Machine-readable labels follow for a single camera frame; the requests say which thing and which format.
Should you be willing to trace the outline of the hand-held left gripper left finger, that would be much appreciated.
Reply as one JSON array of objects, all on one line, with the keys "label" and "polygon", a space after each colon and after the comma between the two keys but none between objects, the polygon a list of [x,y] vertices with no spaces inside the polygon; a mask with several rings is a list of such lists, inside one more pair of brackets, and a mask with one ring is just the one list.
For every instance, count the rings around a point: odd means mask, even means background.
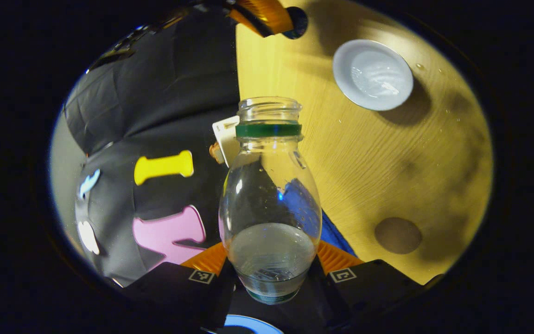
[{"label": "hand-held left gripper left finger", "polygon": [[236,279],[223,244],[217,243],[182,264],[159,264],[123,293],[170,321],[225,321]]}]

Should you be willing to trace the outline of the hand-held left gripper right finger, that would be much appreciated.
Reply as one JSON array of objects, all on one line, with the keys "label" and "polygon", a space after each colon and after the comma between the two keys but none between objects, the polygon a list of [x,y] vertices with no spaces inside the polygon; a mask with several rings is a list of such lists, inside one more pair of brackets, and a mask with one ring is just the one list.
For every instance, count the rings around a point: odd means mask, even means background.
[{"label": "hand-held left gripper right finger", "polygon": [[316,309],[323,321],[352,321],[381,315],[423,292],[381,259],[364,262],[320,241],[316,258]]}]

